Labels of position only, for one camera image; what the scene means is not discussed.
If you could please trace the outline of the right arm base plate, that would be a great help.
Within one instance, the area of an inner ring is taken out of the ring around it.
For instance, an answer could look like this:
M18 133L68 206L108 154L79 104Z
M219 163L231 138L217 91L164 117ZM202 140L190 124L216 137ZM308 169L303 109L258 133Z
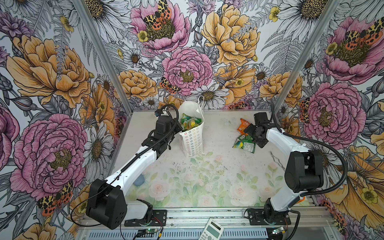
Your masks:
M261 225L291 225L288 212L276 212L272 210L265 214L264 209L248 208L244 212L244 217L249 220L251 226Z

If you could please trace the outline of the orange red snack packet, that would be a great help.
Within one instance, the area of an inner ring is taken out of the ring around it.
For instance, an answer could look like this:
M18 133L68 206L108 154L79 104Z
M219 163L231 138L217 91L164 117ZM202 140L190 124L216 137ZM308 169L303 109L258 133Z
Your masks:
M241 134L241 135L247 135L244 130L250 125L250 122L248 122L247 120L244 120L243 118L240 119L241 121L241 124L239 125L239 127L237 128L237 131Z

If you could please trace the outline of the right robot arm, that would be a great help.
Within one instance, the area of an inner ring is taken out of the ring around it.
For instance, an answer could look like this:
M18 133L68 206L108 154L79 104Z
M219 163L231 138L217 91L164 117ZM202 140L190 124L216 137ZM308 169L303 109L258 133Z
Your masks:
M263 148L272 143L288 158L284 180L286 185L264 206L263 219L268 224L283 223L288 211L304 198L304 193L320 188L324 183L321 155L311 151L289 137L275 123L268 119L265 112L254 114L254 124L250 124L244 133Z

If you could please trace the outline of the white paper bag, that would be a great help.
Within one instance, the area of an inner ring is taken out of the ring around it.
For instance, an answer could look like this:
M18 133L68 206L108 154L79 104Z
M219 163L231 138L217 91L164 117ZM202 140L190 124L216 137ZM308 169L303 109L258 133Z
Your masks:
M203 113L203 103L204 97L198 97L198 102L185 101L181 104L179 108L179 123L181 124L181 118L183 114L186 114L190 117L199 118L202 120L202 123L191 130L185 131L182 126L182 132L179 133L179 141L181 149L186 157L193 157L203 153L203 129L204 129L204 113Z

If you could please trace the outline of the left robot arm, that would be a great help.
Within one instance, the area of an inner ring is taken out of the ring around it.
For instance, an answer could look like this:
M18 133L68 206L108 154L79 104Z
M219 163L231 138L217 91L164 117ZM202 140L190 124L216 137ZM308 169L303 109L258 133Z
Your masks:
M175 135L182 131L179 111L165 105L155 111L156 127L142 142L128 162L105 180L95 180L90 186L86 215L111 230L125 221L146 225L153 218L152 204L144 200L126 201L126 194L143 171L166 150L171 149Z

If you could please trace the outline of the yellow green snack packet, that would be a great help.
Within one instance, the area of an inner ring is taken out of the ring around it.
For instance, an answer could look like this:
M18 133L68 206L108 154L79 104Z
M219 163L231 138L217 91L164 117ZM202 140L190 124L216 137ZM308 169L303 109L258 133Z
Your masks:
M191 130L196 127L196 119L194 117L190 117L186 114L183 114L181 118L181 124L185 131Z

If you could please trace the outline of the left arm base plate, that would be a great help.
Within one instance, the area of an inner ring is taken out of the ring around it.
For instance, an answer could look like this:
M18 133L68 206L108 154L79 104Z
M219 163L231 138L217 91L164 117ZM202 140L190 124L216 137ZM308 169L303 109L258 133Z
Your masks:
M167 223L167 210L153 210L152 215L147 222L146 219L142 220L125 220L125 227L165 227Z

